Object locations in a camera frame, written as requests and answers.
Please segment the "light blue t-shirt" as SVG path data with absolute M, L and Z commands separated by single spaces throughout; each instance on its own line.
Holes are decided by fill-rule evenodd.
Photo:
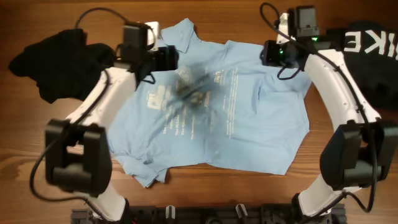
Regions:
M 108 131 L 125 173 L 144 187 L 201 163 L 285 174 L 309 131 L 308 75 L 264 66 L 260 45 L 201 40 L 188 19 L 163 29 L 159 43 L 177 49 L 178 68 L 139 84 Z

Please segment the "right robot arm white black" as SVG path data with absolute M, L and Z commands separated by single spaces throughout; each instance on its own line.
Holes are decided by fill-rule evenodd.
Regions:
M 306 72 L 330 116 L 334 133 L 320 156 L 320 175 L 292 199 L 291 223 L 342 223 L 347 197 L 369 189 L 364 212 L 374 205 L 377 183 L 385 180 L 397 147 L 397 124 L 383 120 L 361 93 L 345 62 L 343 42 L 322 35 L 313 6 L 277 13 L 277 33 L 260 54 L 266 66 Z

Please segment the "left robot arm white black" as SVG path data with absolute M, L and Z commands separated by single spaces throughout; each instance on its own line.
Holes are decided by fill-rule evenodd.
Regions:
M 133 223 L 129 202 L 111 184 L 112 162 L 107 131 L 118 111 L 141 83 L 155 83 L 153 72 L 175 70 L 174 46 L 158 43 L 158 22 L 126 22 L 120 55 L 100 78 L 83 103 L 64 120 L 49 121 L 45 130 L 48 184 L 71 193 L 73 200 L 90 206 L 87 218 L 72 223 Z

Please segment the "folded black shirt white letters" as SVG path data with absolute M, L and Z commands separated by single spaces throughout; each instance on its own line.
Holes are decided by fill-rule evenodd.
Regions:
M 397 31 L 356 21 L 326 32 L 342 50 L 346 66 L 369 104 L 397 109 Z

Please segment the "crumpled black garment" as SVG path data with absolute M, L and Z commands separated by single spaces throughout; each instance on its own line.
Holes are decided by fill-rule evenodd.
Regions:
M 116 52 L 108 45 L 86 43 L 83 29 L 67 29 L 27 46 L 11 60 L 9 70 L 36 82 L 47 103 L 62 98 L 85 100 Z

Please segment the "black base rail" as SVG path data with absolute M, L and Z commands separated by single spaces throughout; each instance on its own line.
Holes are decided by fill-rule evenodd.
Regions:
M 70 223 L 299 223 L 299 215 L 289 204 L 264 204 L 248 207 L 241 213 L 235 207 L 133 207 L 127 210 L 127 218 L 121 222 L 101 220 L 90 209 L 72 210 Z M 335 205 L 329 214 L 306 223 L 347 224 L 343 204 Z

